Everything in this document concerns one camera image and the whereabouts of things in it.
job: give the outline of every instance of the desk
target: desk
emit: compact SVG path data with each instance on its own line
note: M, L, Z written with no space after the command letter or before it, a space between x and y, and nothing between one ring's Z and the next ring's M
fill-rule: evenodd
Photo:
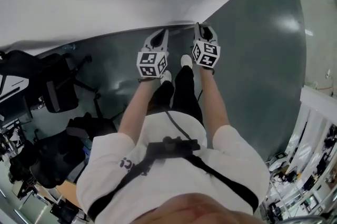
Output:
M78 208L81 209L81 206L78 203L77 196L76 196L76 184L69 182L69 181L64 181L62 185L56 186L56 189L58 190L58 192L61 193L61 195L64 198L66 198L72 204L76 205Z

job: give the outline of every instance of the black strap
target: black strap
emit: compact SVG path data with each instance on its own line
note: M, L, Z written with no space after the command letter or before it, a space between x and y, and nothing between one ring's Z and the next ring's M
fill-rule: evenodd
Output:
M228 179L227 177L218 173L216 170L212 169L206 163L204 163L200 157L197 157L192 154L190 156L184 157L184 159L190 162L193 166L196 166L204 170L206 173L214 176L222 183L226 184L231 190L233 190L238 196L240 196L253 208L253 212L256 211L257 207L259 206L259 200L257 196L249 188L245 187L240 183L234 182L231 179ZM98 214L100 214L104 210L104 208L107 207L107 205L111 202L115 194L122 188L124 188L129 182L131 182L137 176L141 175L141 173L146 172L150 167L150 165L153 164L154 160L155 158L145 157L139 164L131 168L130 172L123 177L121 182L117 185L117 187L113 191L94 201L94 203L90 206L88 210L88 216L93 221L95 221Z
M190 155L188 157L184 157L184 159L189 161L193 166L204 170L206 173L214 176L215 178L220 180L222 183L227 185L231 190L233 190L238 196L240 196L244 201L246 201L253 208L253 212L256 211L256 209L259 206L259 199L248 187L240 183L234 182L231 179L218 173L216 170L212 169L210 166L204 163L200 157L197 157L195 155Z
M88 216L95 222L96 217L99 213L101 213L105 207L111 202L112 198L115 194L124 188L128 183L130 183L137 176L140 176L143 172L146 172L150 165L154 162L154 158L144 158L140 163L131 168L130 172L128 172L121 182L117 185L117 187L109 192L107 195L104 195L90 206L88 210Z

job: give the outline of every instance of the person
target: person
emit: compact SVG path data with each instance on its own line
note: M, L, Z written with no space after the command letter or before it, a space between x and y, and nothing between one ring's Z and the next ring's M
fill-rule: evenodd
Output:
M95 223L261 223L252 213L267 193L268 169L231 127L212 70L200 67L205 122L213 149L207 147L192 64L189 55L182 56L175 92L169 71L153 95L155 81L141 82L118 133L94 138L88 165L77 182L77 197L89 216L100 204ZM131 176L146 161L150 143L165 137L187 140L183 132L197 140L200 149L193 155L216 171L217 177L184 157L156 159ZM223 179L219 174L230 184L219 180ZM233 184L239 191L230 186ZM245 198L249 193L256 198L255 208Z

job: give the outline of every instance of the white sneaker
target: white sneaker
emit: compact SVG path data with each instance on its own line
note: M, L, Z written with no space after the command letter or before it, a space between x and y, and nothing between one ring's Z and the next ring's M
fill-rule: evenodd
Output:
M160 78L160 83L164 83L165 81L170 81L172 82L172 75L169 70L166 70L163 74L162 77Z
M192 62L192 58L189 55L187 54L183 55L181 57L180 63L181 63L181 67L188 66L192 69L193 62Z

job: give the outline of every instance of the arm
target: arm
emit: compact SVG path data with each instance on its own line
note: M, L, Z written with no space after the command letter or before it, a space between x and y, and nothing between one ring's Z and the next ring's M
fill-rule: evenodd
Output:
M141 82L130 104L124 112L119 133L128 135L137 144L147 112L148 102L153 94L154 80Z
M215 132L224 125L229 125L225 103L216 86L212 70L200 68L201 84L204 93L206 122L210 129L211 139Z

